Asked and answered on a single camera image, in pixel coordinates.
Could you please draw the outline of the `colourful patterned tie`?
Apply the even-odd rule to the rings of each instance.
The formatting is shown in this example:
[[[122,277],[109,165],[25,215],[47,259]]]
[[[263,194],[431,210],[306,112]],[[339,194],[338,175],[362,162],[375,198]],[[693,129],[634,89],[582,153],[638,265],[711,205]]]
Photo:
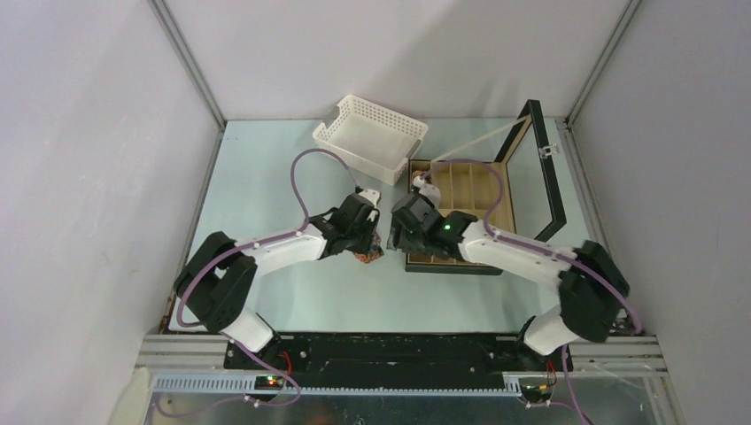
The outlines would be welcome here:
[[[353,256],[364,264],[370,264],[384,255],[379,235],[373,236],[369,248],[365,252],[354,252]]]

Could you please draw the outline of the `white perforated plastic basket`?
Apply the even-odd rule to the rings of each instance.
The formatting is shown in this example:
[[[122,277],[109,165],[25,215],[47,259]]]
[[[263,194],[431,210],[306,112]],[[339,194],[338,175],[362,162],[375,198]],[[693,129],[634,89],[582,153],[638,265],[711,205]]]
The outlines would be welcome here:
[[[337,103],[334,118],[321,122],[312,137],[350,168],[394,186],[428,130],[422,121],[346,95]]]

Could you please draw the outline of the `black compartment tie box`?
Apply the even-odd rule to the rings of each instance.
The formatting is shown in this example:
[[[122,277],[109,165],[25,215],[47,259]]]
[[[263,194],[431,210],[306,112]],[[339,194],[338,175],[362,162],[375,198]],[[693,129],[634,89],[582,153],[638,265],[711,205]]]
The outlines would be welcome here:
[[[502,130],[498,152],[481,166],[452,163],[439,168],[428,159],[411,159],[407,171],[425,170],[441,192],[439,211],[470,213],[496,228],[550,241],[568,223],[554,155],[541,103],[529,99],[516,123]]]

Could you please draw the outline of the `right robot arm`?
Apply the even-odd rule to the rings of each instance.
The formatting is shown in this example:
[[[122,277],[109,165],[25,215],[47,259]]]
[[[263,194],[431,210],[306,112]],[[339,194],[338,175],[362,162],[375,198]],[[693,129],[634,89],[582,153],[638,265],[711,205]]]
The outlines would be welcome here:
[[[559,298],[536,315],[515,346],[518,364],[541,368],[559,347],[577,339],[608,340],[629,286],[594,241],[577,248],[548,245],[495,228],[473,214],[442,215],[424,195],[409,193],[391,209],[389,246],[395,251],[487,265],[535,282]]]

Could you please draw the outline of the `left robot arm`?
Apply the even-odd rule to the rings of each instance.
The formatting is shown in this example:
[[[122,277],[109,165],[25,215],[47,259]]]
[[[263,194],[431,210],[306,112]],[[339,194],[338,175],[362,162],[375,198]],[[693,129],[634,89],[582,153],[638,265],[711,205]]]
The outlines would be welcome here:
[[[248,305],[254,279],[291,265],[325,259],[345,251],[366,255],[375,247],[381,198],[375,189],[357,189],[339,207],[311,217],[303,230],[244,245],[219,231],[199,246],[176,278],[176,311],[198,325],[242,345],[258,368],[280,357],[274,330]]]

